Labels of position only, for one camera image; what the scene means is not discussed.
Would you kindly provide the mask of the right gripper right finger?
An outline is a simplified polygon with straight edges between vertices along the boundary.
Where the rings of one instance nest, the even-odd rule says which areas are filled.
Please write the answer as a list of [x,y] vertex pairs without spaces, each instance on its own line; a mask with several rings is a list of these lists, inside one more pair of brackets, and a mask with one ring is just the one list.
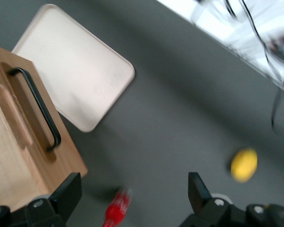
[[246,214],[222,197],[210,194],[197,172],[188,174],[188,198],[193,209],[182,227],[245,227]]

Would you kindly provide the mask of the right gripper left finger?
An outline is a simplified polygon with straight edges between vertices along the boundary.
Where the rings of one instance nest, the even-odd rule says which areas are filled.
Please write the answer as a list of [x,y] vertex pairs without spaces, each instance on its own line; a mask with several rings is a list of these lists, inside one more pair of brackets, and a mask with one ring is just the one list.
[[82,197],[80,173],[71,173],[48,197],[25,207],[29,227],[64,227]]

